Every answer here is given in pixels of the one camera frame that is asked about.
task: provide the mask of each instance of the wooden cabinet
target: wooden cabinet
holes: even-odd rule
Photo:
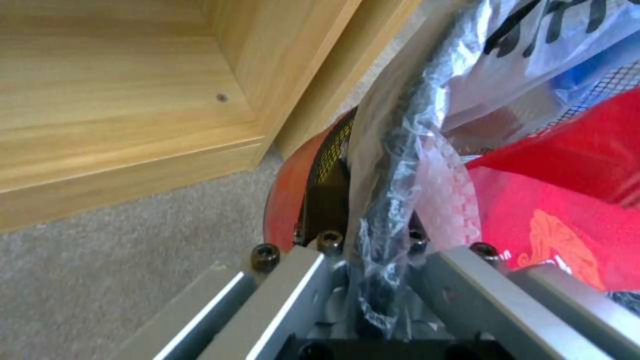
[[[0,231],[253,168],[359,4],[0,0]]]

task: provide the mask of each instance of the printed logo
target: printed logo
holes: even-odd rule
[[[540,209],[534,210],[530,225],[531,255],[520,254],[518,266],[554,263],[595,289],[606,290],[598,272],[598,261],[571,228]]]

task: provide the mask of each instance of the metal frame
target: metal frame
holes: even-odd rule
[[[518,359],[608,359],[466,247],[427,256],[410,285],[461,339],[488,332]]]
[[[112,356],[125,359],[195,358],[256,288],[243,272],[210,268]]]
[[[624,307],[551,264],[509,278],[616,359],[640,359],[640,319]]]

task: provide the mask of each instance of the wood grain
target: wood grain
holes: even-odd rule
[[[0,232],[246,170],[258,147],[200,151],[0,193]]]
[[[363,0],[275,139],[289,157],[332,120],[342,101],[420,0]]]
[[[0,193],[262,138],[196,2],[109,3],[0,3]]]
[[[263,157],[361,0],[202,0],[262,124]]]

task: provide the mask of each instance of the black plastic part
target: black plastic part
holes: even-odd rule
[[[371,341],[290,337],[276,357],[282,360],[341,359],[513,359],[497,341]]]
[[[280,249],[276,245],[263,243],[251,251],[251,267],[262,273],[271,272],[280,262]]]

